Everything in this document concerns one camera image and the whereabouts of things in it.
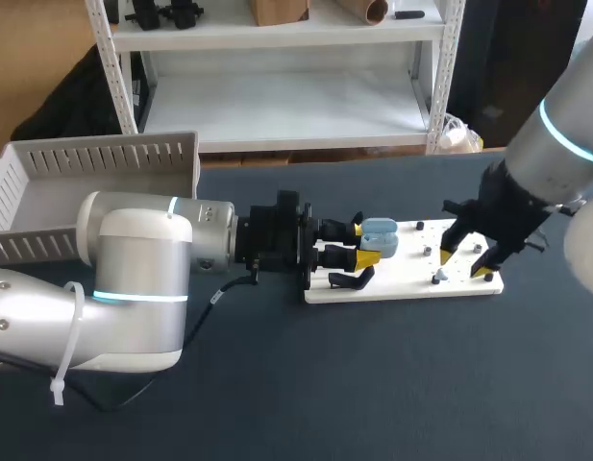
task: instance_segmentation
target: wooden floor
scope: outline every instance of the wooden floor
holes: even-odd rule
[[[84,0],[0,0],[0,154],[94,44]],[[423,146],[210,155],[205,166],[252,166],[417,155]]]

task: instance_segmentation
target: blue block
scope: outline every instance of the blue block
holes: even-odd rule
[[[360,241],[360,249],[366,252],[380,252],[382,259],[393,257],[399,248],[396,233],[367,233]]]
[[[390,218],[368,218],[362,224],[362,234],[366,233],[394,233],[399,226]]]

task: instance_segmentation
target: white shelf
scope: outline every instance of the white shelf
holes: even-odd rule
[[[426,144],[406,70],[160,77],[146,133],[195,130],[200,152]]]
[[[343,45],[397,41],[438,40],[444,23],[433,0],[403,0],[402,10],[423,10],[422,19],[396,20],[393,12],[377,26],[367,26],[334,0],[311,2],[309,20],[258,27],[248,0],[204,2],[205,14],[192,29],[177,30],[162,20],[161,28],[142,31],[131,21],[121,21],[112,40],[117,52],[202,50],[218,48],[274,48],[286,46]]]

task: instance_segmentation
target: metal shelving unit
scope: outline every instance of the metal shelving unit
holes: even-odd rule
[[[157,1],[159,5],[169,0]],[[443,126],[465,0],[404,0],[425,17],[365,26],[333,0],[309,21],[257,27],[248,0],[202,1],[193,29],[163,22],[112,32],[102,0],[86,0],[123,133],[195,130],[200,152],[426,144]],[[152,87],[143,127],[132,111],[130,53]]]

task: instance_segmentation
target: cardboard box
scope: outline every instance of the cardboard box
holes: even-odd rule
[[[310,0],[249,0],[259,26],[275,26],[309,19]]]

